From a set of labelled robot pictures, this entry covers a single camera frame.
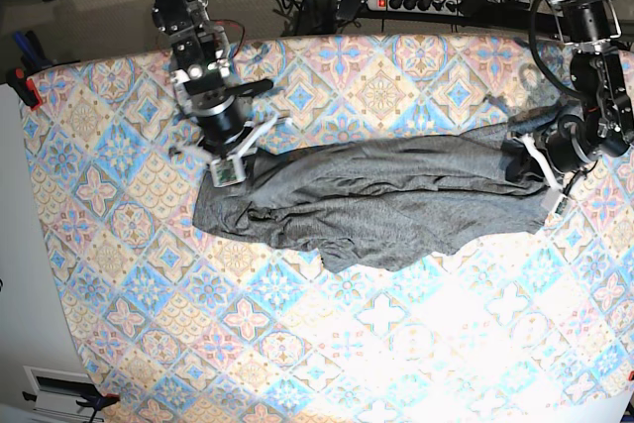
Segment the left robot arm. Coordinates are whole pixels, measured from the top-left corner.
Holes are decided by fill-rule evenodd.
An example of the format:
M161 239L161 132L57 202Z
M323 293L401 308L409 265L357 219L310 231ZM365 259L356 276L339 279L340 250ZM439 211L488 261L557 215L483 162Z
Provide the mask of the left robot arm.
M543 62L537 46L537 13L547 4L560 39L572 47L572 83L564 84ZM633 144L633 106L626 90L617 41L622 31L612 0L533 0L529 48L542 74L563 94L577 99L581 113L561 114L549 132L521 141L549 185L562 195L561 178L580 177L601 156L618 158Z

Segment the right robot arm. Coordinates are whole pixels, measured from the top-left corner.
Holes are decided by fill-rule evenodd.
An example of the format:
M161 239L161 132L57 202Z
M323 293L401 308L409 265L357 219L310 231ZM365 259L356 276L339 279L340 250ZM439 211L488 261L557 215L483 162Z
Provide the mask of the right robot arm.
M257 151L256 141L278 117L248 118L245 101L271 91L273 82L230 82L232 47L207 6L207 0L154 0L152 16L172 50L169 74L179 115L201 130L198 142L173 146L169 153L201 157L224 185L245 178L246 157Z

